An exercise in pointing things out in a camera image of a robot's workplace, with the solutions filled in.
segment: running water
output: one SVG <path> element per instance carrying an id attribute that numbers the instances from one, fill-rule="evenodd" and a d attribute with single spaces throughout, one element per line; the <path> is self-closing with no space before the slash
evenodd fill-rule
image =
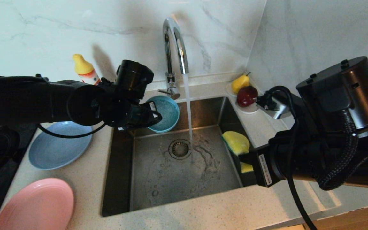
<path id="1" fill-rule="evenodd" d="M 183 74 L 185 96 L 187 100 L 188 129 L 190 130 L 190 146 L 193 150 L 193 128 L 191 127 L 191 106 L 190 106 L 190 87 L 188 85 L 188 75 Z"/>

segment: label sticker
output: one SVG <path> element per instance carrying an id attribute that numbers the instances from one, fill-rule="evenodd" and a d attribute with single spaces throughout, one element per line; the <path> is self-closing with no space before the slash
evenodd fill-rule
<path id="1" fill-rule="evenodd" d="M 152 111 L 156 111 L 157 112 L 157 110 L 156 110 L 156 106 L 154 105 L 154 102 L 150 102 L 150 108 L 151 108 L 151 110 Z M 158 115 L 157 114 L 155 114 L 155 113 L 153 113 L 153 116 L 156 118 L 156 117 L 158 117 Z"/>
<path id="2" fill-rule="evenodd" d="M 272 184 L 272 178 L 269 174 L 268 165 L 266 164 L 265 156 L 263 154 L 258 156 L 259 162 L 262 168 L 263 176 L 265 177 L 266 185 L 269 186 Z"/>

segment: drain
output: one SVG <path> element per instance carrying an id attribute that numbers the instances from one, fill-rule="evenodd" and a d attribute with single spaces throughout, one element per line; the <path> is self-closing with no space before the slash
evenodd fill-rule
<path id="1" fill-rule="evenodd" d="M 190 143 L 187 140 L 177 139 L 170 144 L 168 152 L 177 160 L 186 159 L 191 154 L 189 146 Z"/>

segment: blue plate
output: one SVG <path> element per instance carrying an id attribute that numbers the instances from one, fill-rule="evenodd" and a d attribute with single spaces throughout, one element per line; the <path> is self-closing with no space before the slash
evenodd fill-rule
<path id="1" fill-rule="evenodd" d="M 80 135 L 91 132 L 92 127 L 74 122 L 57 122 L 47 130 L 62 135 Z M 36 168 L 43 170 L 66 166 L 86 151 L 91 140 L 92 135 L 67 139 L 41 133 L 29 149 L 29 161 Z"/>

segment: dish soap bottle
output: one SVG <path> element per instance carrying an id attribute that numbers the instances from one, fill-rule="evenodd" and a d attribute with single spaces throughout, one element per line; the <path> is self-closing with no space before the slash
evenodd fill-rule
<path id="1" fill-rule="evenodd" d="M 73 60 L 75 61 L 75 71 L 84 83 L 98 85 L 101 82 L 93 65 L 87 62 L 81 54 L 73 54 Z"/>

